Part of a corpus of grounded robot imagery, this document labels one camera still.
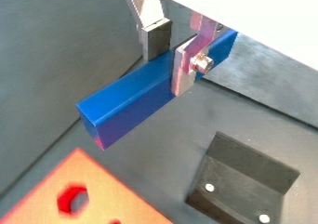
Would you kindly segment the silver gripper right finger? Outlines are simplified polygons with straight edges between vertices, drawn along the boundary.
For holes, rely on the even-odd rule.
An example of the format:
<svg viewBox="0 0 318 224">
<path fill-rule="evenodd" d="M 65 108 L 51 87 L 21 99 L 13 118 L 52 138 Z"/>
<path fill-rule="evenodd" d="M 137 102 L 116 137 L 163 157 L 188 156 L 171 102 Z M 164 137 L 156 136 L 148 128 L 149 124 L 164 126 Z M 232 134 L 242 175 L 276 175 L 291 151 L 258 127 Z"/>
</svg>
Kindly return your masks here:
<svg viewBox="0 0 318 224">
<path fill-rule="evenodd" d="M 214 64 L 207 57 L 207 47 L 214 41 L 218 23 L 203 14 L 192 12 L 190 27 L 198 34 L 173 51 L 171 92 L 175 96 L 180 96 L 194 86 L 196 74 L 207 73 Z"/>
</svg>

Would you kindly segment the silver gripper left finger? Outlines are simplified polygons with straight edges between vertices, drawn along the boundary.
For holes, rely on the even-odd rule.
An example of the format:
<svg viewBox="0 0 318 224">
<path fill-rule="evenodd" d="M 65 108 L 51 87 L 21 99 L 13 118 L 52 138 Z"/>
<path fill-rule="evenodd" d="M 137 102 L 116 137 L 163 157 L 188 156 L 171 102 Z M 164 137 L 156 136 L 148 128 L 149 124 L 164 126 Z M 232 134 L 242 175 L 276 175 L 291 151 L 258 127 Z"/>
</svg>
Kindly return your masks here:
<svg viewBox="0 0 318 224">
<path fill-rule="evenodd" d="M 125 1 L 136 23 L 143 59 L 149 61 L 169 49 L 172 21 L 164 16 L 160 0 Z"/>
</svg>

